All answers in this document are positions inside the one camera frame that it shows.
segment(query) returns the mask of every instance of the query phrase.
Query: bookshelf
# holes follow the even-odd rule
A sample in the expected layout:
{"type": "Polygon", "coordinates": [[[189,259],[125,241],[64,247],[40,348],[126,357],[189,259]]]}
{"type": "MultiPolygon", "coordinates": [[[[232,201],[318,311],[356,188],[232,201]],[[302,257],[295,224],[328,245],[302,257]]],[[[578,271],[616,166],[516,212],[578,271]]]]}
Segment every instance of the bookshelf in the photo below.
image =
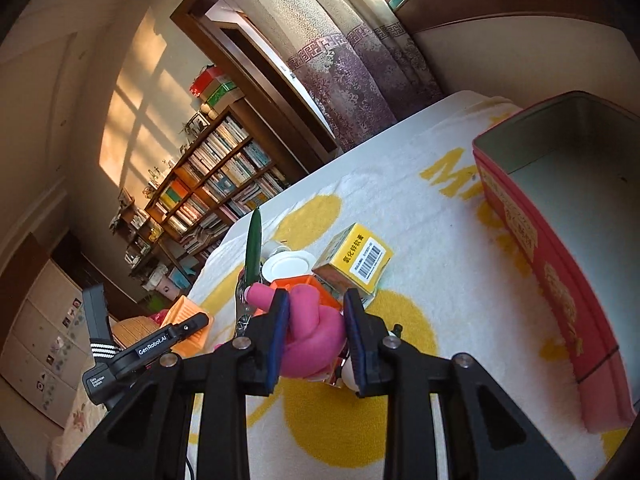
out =
{"type": "Polygon", "coordinates": [[[191,144],[145,211],[203,264],[239,218],[304,176],[270,127],[241,99],[191,144]]]}
{"type": "Polygon", "coordinates": [[[135,202],[121,206],[111,231],[127,242],[125,261],[132,269],[148,260],[155,241],[162,234],[162,228],[135,202]]]}

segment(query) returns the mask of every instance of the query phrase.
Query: patterned curtain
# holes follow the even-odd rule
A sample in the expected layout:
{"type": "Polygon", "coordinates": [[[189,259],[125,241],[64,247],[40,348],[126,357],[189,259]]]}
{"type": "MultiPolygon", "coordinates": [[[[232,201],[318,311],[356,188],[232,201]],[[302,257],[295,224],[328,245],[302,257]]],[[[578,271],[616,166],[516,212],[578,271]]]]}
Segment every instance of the patterned curtain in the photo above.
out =
{"type": "Polygon", "coordinates": [[[442,98],[384,0],[234,0],[287,61],[346,151],[442,98]]]}

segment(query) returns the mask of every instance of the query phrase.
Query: white saucer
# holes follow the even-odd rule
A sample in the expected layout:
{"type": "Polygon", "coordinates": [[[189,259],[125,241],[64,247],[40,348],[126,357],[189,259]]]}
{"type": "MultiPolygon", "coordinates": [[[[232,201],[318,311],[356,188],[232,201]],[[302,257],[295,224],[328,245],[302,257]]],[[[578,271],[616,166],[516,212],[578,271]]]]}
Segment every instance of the white saucer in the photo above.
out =
{"type": "Polygon", "coordinates": [[[274,254],[262,266],[262,276],[268,282],[311,274],[316,257],[306,251],[284,251],[274,254]]]}

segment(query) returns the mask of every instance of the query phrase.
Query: barcode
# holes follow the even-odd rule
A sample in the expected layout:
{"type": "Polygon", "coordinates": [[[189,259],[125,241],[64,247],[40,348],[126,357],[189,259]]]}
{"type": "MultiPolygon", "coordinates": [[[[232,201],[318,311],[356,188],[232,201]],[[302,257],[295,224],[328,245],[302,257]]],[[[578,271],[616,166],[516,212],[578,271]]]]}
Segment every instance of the barcode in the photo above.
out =
{"type": "Polygon", "coordinates": [[[382,256],[385,255],[385,252],[383,246],[373,238],[369,238],[364,244],[364,248],[353,264],[353,267],[351,267],[351,272],[357,275],[364,283],[369,283],[380,261],[382,261],[382,256]]]}
{"type": "Polygon", "coordinates": [[[367,254],[367,257],[364,259],[363,264],[358,269],[358,274],[363,278],[367,278],[371,272],[373,264],[376,263],[378,256],[380,256],[380,249],[372,246],[369,254],[367,254]]]}

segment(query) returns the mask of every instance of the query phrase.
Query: bed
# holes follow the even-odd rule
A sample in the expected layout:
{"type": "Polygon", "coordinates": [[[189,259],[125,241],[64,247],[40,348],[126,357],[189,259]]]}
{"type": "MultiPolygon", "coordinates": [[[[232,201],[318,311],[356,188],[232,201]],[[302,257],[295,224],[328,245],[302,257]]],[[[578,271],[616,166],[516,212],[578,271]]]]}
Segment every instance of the bed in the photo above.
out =
{"type": "MultiPolygon", "coordinates": [[[[593,478],[622,433],[589,434],[554,317],[516,243],[484,201],[471,141],[519,108],[459,92],[391,127],[261,207],[263,241],[319,255],[353,222],[395,255],[368,309],[421,351],[474,355],[565,460],[593,478]]],[[[233,293],[248,218],[209,257],[189,298],[215,316],[206,349],[232,336],[233,293]]],[[[247,399],[254,480],[382,477],[386,399],[357,400],[323,383],[280,380],[274,395],[247,399]]],[[[202,399],[188,456],[197,469],[202,399]]],[[[438,469],[446,478],[442,428],[438,469]]]]}

